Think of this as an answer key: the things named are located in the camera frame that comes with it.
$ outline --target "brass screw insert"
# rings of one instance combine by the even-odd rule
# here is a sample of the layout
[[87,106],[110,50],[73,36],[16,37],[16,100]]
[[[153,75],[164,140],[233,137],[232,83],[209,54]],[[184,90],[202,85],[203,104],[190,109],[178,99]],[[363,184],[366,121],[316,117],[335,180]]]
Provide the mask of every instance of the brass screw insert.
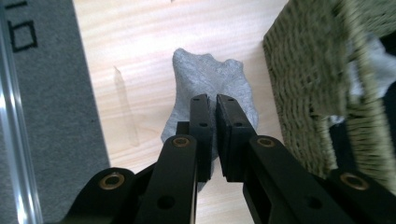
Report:
[[341,181],[349,187],[357,190],[367,190],[370,185],[362,178],[351,173],[343,173],[340,175]]
[[269,138],[259,138],[257,143],[262,147],[274,147],[275,142]]
[[101,179],[99,186],[101,189],[111,190],[119,188],[125,181],[124,175],[114,172]]
[[185,137],[178,137],[172,141],[175,147],[186,147],[190,144],[190,140]]

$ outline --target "wicker basket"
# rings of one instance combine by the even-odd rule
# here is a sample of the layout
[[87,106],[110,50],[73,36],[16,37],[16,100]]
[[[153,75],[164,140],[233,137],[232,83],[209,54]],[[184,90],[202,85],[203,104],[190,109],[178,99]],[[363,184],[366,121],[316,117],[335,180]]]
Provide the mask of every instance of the wicker basket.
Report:
[[[366,46],[367,32],[395,30],[394,0],[290,0],[265,35],[285,145],[309,172],[325,176],[337,167],[329,116],[344,116],[358,168],[396,193],[389,126]],[[351,61],[364,91],[359,98],[349,94]]]

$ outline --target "gray fabric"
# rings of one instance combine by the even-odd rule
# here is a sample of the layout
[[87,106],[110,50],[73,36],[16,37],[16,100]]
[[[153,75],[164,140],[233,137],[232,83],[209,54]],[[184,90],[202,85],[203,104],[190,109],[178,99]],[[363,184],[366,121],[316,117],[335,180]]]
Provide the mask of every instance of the gray fabric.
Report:
[[[370,64],[374,68],[375,80],[377,83],[377,97],[382,98],[387,93],[390,85],[396,81],[396,57],[386,53],[385,47],[379,38],[373,34],[367,34],[367,47],[369,53]],[[348,45],[349,53],[353,49]],[[359,81],[358,63],[352,61],[348,64],[350,90],[349,94],[354,97],[362,97],[364,92]],[[344,122],[343,116],[330,116],[332,125]]]
[[[41,209],[45,222],[55,222],[91,177],[109,167],[76,15],[71,0],[5,5]],[[0,223],[15,221],[5,215],[15,211],[9,195],[10,188],[1,191]]]
[[[216,61],[212,55],[194,55],[184,49],[177,49],[173,56],[173,66],[177,84],[175,107],[166,122],[161,139],[163,142],[175,135],[177,122],[190,120],[190,99],[206,93],[209,97],[212,123],[215,121],[216,96],[225,94],[235,98],[256,129],[258,114],[252,100],[251,88],[243,72],[243,64],[236,60],[224,63]],[[214,125],[212,159],[218,156],[216,125]]]

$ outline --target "light wood surface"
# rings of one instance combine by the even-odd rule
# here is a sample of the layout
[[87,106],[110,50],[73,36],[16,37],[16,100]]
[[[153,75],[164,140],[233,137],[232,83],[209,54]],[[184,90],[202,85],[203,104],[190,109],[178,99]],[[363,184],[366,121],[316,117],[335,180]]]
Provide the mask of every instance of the light wood surface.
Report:
[[[154,163],[175,103],[177,48],[236,59],[253,89],[259,134],[281,139],[262,38],[286,0],[75,0],[111,165],[135,173]],[[242,184],[216,160],[198,194],[197,223],[252,223]]]

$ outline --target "screw hole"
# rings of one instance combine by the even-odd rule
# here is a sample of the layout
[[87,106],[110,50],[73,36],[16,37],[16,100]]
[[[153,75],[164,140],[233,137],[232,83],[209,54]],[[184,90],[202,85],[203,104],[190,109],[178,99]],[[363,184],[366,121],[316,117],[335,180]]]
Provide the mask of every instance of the screw hole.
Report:
[[321,201],[313,196],[305,196],[305,203],[308,207],[313,209],[319,209],[322,207]]
[[158,202],[157,205],[161,209],[170,209],[175,205],[175,199],[171,196],[162,196]]
[[365,180],[351,173],[341,174],[340,179],[342,182],[344,182],[344,184],[353,189],[367,190],[369,188],[369,184]]
[[178,137],[173,140],[175,147],[186,147],[190,144],[190,140],[185,137]]
[[103,177],[99,182],[99,187],[106,190],[117,189],[123,184],[124,181],[124,175],[114,172]]
[[257,140],[257,143],[262,147],[274,147],[275,146],[275,142],[269,138],[259,138],[259,140]]

